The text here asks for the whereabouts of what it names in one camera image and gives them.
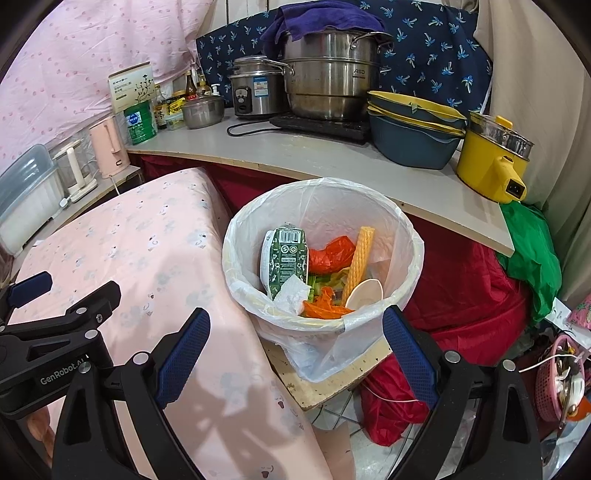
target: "white plastic bag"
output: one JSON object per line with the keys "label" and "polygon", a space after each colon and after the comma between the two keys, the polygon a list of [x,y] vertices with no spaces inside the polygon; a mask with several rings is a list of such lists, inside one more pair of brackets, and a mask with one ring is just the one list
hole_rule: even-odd
{"label": "white plastic bag", "polygon": [[[368,272],[382,282],[385,298],[339,320],[297,317],[277,308],[264,293],[259,262],[265,233],[286,222],[303,228],[308,247],[315,249],[341,235],[357,242],[360,227],[374,227]],[[406,306],[423,256],[423,240],[392,200],[358,183],[324,178],[282,185],[245,205],[228,226],[222,266],[234,299],[256,316],[258,334],[281,345],[300,377],[320,382],[382,336],[384,310]]]}

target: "genrobot.ai logo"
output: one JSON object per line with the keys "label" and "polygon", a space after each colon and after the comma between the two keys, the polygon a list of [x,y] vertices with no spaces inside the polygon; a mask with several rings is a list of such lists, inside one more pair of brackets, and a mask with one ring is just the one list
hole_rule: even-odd
{"label": "genrobot.ai logo", "polygon": [[75,363],[71,363],[70,365],[68,365],[66,367],[63,367],[63,368],[60,368],[59,370],[56,370],[55,372],[53,372],[48,377],[42,377],[42,379],[41,379],[41,385],[47,385],[48,383],[51,383],[54,380],[57,380],[58,378],[63,377],[64,375],[71,374],[84,361],[85,361],[85,359],[83,359],[83,358],[82,359],[79,359]]}

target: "blue gripper pad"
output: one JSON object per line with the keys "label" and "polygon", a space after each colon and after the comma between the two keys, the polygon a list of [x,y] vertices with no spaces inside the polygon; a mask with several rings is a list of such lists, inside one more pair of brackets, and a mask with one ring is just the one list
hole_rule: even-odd
{"label": "blue gripper pad", "polygon": [[384,336],[406,377],[414,397],[433,409],[439,395],[436,390],[435,370],[414,340],[412,334],[398,317],[394,308],[389,307],[382,316]]}
{"label": "blue gripper pad", "polygon": [[192,316],[195,317],[184,332],[181,330],[182,337],[164,361],[158,374],[158,391],[155,400],[162,409],[179,398],[209,338],[208,313],[197,309]]}
{"label": "blue gripper pad", "polygon": [[51,275],[41,272],[12,286],[8,296],[8,304],[16,309],[25,306],[30,301],[51,290]]}

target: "pot with lid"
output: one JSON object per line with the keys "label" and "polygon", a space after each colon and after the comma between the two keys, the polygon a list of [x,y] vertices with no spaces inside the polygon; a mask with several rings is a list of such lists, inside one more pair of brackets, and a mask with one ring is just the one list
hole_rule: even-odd
{"label": "pot with lid", "polygon": [[283,81],[285,67],[264,55],[234,60],[234,73],[228,78],[237,117],[263,118],[289,110]]}
{"label": "pot with lid", "polygon": [[524,200],[527,188],[522,178],[531,147],[533,143],[514,131],[511,121],[470,112],[457,176],[494,202]]}
{"label": "pot with lid", "polygon": [[285,91],[296,115],[337,121],[365,115],[367,92],[379,84],[379,49],[392,35],[327,28],[299,40],[286,33],[283,40]]}

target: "product box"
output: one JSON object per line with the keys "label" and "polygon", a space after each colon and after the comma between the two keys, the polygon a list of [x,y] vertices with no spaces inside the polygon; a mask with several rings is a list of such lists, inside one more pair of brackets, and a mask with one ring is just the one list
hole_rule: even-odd
{"label": "product box", "polygon": [[304,283],[307,281],[308,246],[304,231],[286,223],[269,230],[262,243],[261,281],[271,300],[294,274]]}

